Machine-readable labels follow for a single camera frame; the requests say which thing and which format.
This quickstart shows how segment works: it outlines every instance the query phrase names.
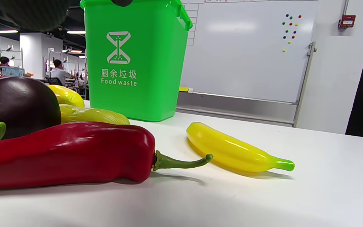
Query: toy banana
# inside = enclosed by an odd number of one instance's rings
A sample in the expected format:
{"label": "toy banana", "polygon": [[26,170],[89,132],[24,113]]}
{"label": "toy banana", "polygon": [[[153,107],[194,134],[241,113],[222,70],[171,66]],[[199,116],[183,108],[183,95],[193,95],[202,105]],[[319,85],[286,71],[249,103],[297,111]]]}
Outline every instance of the toy banana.
{"label": "toy banana", "polygon": [[200,122],[192,123],[186,132],[190,145],[199,155],[213,154],[213,163],[227,170],[264,172],[273,168],[286,171],[295,168],[292,161],[273,157]]}

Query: fire alarm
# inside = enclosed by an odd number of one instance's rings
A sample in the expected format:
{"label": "fire alarm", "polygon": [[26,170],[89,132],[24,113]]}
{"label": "fire alarm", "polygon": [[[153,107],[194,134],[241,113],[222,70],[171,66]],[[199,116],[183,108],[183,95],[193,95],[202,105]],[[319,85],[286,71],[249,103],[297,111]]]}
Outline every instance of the fire alarm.
{"label": "fire alarm", "polygon": [[355,17],[356,17],[355,15],[343,15],[343,17],[338,23],[338,28],[354,27]]}

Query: plastic vegetable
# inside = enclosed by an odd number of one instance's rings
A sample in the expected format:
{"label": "plastic vegetable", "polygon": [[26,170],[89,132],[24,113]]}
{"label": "plastic vegetable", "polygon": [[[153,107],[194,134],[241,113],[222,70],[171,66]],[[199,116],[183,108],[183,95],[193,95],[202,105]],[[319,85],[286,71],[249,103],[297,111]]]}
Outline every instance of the plastic vegetable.
{"label": "plastic vegetable", "polygon": [[213,163],[231,171],[263,172],[273,168],[292,171],[295,168],[292,161],[273,157],[200,122],[187,128],[187,136],[196,152],[214,154]]}
{"label": "plastic vegetable", "polygon": [[0,122],[3,139],[16,138],[61,124],[59,103],[44,83],[23,76],[0,79]]}
{"label": "plastic vegetable", "polygon": [[113,125],[129,125],[130,121],[121,113],[106,109],[76,108],[60,104],[62,123],[68,122],[105,122]]}
{"label": "plastic vegetable", "polygon": [[101,122],[57,125],[0,141],[0,189],[74,183],[105,183],[118,178],[145,181],[151,170],[195,168],[212,160],[179,161],[155,152],[145,128]]}
{"label": "plastic vegetable", "polygon": [[85,107],[82,97],[73,90],[60,85],[49,85],[49,88],[55,93],[59,104],[73,105],[78,108]]}

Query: whiteboard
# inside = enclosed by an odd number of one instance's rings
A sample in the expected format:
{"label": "whiteboard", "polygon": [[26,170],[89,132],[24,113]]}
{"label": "whiteboard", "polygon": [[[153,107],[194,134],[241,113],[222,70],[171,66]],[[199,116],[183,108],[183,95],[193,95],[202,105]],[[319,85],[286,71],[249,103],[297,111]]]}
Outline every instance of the whiteboard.
{"label": "whiteboard", "polygon": [[297,101],[317,0],[183,3],[193,28],[188,35],[180,86],[200,93]]}

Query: grid chart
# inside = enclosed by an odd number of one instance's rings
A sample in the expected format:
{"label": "grid chart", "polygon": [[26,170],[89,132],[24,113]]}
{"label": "grid chart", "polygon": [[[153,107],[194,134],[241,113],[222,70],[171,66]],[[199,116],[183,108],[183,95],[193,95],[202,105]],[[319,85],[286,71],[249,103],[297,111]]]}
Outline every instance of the grid chart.
{"label": "grid chart", "polygon": [[191,21],[193,22],[193,27],[188,32],[187,37],[187,46],[194,45],[194,37],[196,35],[196,24],[197,24],[197,17],[199,15],[199,4],[198,3],[186,3],[183,4],[184,8],[188,16],[190,17]]}

